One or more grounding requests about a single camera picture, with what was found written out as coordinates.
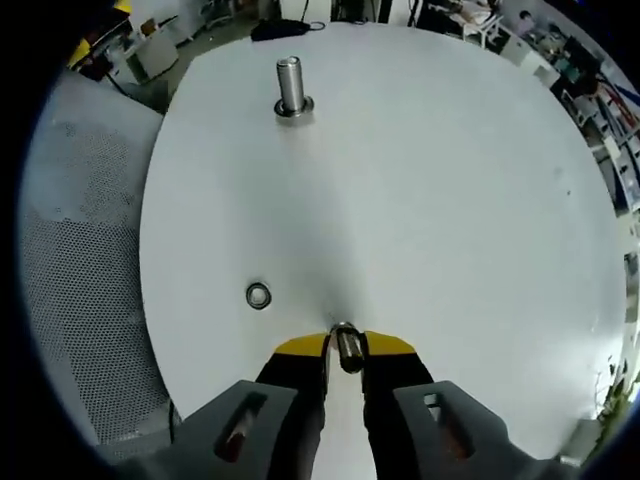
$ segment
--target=perforated metal panel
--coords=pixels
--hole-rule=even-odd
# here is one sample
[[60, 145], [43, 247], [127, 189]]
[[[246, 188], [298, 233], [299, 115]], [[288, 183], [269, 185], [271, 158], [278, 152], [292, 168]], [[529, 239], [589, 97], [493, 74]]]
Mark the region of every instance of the perforated metal panel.
[[22, 279], [34, 336], [85, 439], [111, 453], [129, 441], [111, 458], [168, 442], [168, 395], [146, 329], [138, 262], [144, 181], [161, 121], [66, 72], [25, 166]]

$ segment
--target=floor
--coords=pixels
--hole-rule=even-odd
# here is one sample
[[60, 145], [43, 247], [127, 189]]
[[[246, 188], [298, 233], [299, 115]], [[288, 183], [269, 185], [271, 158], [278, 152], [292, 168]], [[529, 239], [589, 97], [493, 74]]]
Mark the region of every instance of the floor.
[[198, 32], [192, 42], [188, 41], [178, 48], [179, 58], [175, 65], [147, 85], [153, 88], [158, 83], [167, 82], [169, 98], [172, 98], [194, 58], [214, 48], [248, 37], [256, 23], [256, 20], [239, 17], [233, 22]]

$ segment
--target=metal cylinder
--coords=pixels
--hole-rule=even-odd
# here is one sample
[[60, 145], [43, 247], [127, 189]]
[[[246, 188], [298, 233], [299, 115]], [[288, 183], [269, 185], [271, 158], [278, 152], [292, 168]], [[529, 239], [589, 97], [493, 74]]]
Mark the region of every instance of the metal cylinder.
[[288, 57], [278, 60], [276, 69], [283, 110], [288, 113], [301, 112], [304, 108], [305, 98], [300, 59]]
[[354, 329], [337, 329], [336, 342], [340, 354], [340, 366], [347, 373], [358, 373], [364, 366], [358, 332]]

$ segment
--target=white tabletop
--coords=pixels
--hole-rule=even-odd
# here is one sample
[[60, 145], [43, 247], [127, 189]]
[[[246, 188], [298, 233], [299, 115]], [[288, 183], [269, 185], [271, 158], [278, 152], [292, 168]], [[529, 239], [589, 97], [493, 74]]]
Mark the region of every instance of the white tabletop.
[[[288, 55], [316, 102], [304, 127], [273, 113]], [[589, 148], [536, 78], [445, 36], [332, 24], [193, 61], [153, 152], [140, 266], [183, 415], [332, 315], [413, 344], [544, 457], [619, 355], [616, 241]], [[359, 377], [337, 378], [314, 475], [373, 478]]]

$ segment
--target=white table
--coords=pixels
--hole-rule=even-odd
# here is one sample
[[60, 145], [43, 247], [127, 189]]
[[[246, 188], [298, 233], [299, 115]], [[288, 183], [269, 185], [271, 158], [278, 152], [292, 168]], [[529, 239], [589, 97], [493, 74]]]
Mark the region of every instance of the white table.
[[[305, 127], [273, 113], [288, 55], [316, 102]], [[182, 415], [330, 312], [412, 343], [544, 457], [619, 357], [623, 262], [580, 132], [537, 79], [430, 32], [332, 24], [196, 58], [153, 152], [140, 241]], [[245, 302], [255, 279], [273, 293], [263, 311]], [[374, 478], [359, 377], [333, 365], [315, 478]]]

